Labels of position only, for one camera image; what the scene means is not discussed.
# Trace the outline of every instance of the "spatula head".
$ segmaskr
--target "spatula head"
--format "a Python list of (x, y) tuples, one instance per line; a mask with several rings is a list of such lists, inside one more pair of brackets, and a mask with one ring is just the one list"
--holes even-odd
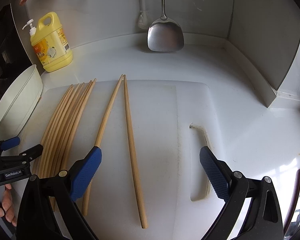
[(172, 52), (183, 48), (185, 42), (178, 23), (168, 18), (157, 19), (148, 30), (148, 47), (153, 51)]

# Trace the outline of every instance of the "white plastic cutting board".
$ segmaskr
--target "white plastic cutting board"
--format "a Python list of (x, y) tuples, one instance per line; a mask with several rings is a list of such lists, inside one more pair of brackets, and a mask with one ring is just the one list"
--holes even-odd
[[(116, 82), (97, 82), (77, 129), (68, 168), (93, 147)], [(222, 142), (209, 88), (203, 83), (128, 81), (141, 185), (149, 228), (142, 229), (134, 193), (123, 84), (101, 143), (102, 162), (92, 182), (86, 220), (99, 239), (201, 239), (224, 202), (199, 163), (205, 137), (217, 158)], [(40, 142), (67, 87), (48, 90), (30, 117), (19, 151)], [(55, 213), (65, 236), (61, 216)]]

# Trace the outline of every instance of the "dish soap bottle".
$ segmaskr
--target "dish soap bottle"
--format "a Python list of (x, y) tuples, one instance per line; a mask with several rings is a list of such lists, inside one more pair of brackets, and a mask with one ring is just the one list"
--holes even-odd
[(27, 22), (22, 29), (30, 25), (30, 41), (34, 52), (40, 59), (43, 68), (52, 72), (67, 66), (72, 61), (72, 51), (63, 33), (62, 25), (55, 12), (47, 13), (39, 19), (38, 26), (32, 26), (33, 19)]

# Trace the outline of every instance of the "backsplash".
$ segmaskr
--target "backsplash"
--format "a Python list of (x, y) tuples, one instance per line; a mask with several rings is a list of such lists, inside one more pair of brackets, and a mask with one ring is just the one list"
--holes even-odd
[[(183, 32), (226, 38), (233, 0), (166, 0), (166, 14)], [(139, 0), (28, 0), (26, 9), (35, 25), (55, 11), (72, 48), (110, 37), (139, 33)], [(161, 16), (161, 1), (146, 0), (150, 21)]]

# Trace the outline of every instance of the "white pump nozzle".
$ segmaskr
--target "white pump nozzle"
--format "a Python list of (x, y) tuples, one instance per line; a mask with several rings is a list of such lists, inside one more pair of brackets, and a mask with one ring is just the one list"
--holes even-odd
[(27, 22), (27, 24), (25, 26), (23, 26), (23, 28), (22, 28), (22, 29), (24, 29), (25, 27), (27, 27), (28, 25), (30, 25), (30, 28), (31, 28), (30, 32), (29, 32), (30, 36), (33, 36), (35, 34), (35, 32), (37, 31), (37, 28), (32, 26), (32, 22), (33, 22), (33, 19), (29, 20)]

